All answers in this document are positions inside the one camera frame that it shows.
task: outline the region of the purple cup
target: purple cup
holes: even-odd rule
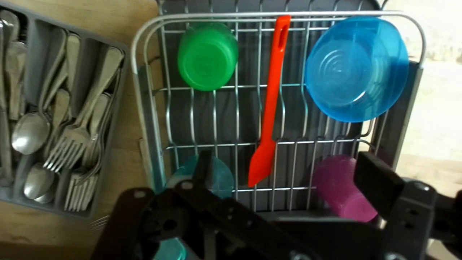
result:
[[[333,156],[316,165],[313,185],[334,215],[368,223],[376,211],[353,184],[356,161],[349,156]]]

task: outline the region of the green cup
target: green cup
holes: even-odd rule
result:
[[[181,38],[177,68],[194,90],[213,91],[233,74],[238,45],[229,28],[222,23],[191,25]]]

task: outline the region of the dish drying rack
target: dish drying rack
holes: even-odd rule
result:
[[[204,9],[209,10],[203,12],[215,10],[215,2],[206,3]],[[235,12],[242,10],[240,3],[233,3]],[[174,10],[178,2],[163,2],[158,6],[163,16],[145,23],[135,35],[131,70],[142,129],[139,148],[154,191],[161,191],[165,179],[190,156],[210,149],[233,172],[236,201],[256,213],[269,213],[268,215],[292,215],[294,211],[305,215],[307,211],[326,208],[311,187],[311,174],[318,161],[331,155],[356,156],[357,150],[370,150],[395,168],[422,71],[425,42],[418,23],[401,13],[363,12],[366,5],[369,9],[379,7],[370,2],[346,2],[360,12],[337,10],[344,2],[334,2],[330,12],[318,12],[321,7],[310,2],[310,12],[288,13],[261,12],[262,3],[259,2],[256,12],[245,13],[164,15],[171,13],[167,7]],[[290,2],[285,2],[282,10],[291,10],[288,6]],[[271,176],[255,188],[248,188],[248,163],[261,133],[268,49],[274,20],[279,15],[290,15],[291,25],[272,135],[277,140],[275,159]],[[418,55],[409,59],[407,90],[391,110],[365,123],[339,123],[326,117],[303,87],[303,65],[318,36],[334,22],[350,16],[376,16],[407,23],[417,32],[418,42]],[[176,70],[180,38],[190,23],[197,22],[226,25],[239,45],[235,75],[212,93],[193,91]]]

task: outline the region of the orange spatula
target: orange spatula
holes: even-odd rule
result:
[[[278,16],[271,42],[268,85],[262,109],[261,139],[255,153],[251,156],[248,169],[248,187],[255,187],[271,174],[275,142],[272,140],[274,117],[278,98],[278,85],[282,72],[285,42],[290,28],[290,16]]]

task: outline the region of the metal fork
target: metal fork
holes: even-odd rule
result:
[[[77,114],[73,124],[67,126],[59,137],[56,146],[50,152],[48,158],[43,163],[43,168],[50,172],[60,172],[60,169],[72,169],[77,159],[82,158],[86,145],[89,143],[89,133],[86,130],[92,110],[103,93],[111,84],[121,61],[122,52],[115,48],[108,48],[103,57],[103,62],[98,71],[96,81],[89,91],[82,111]]]

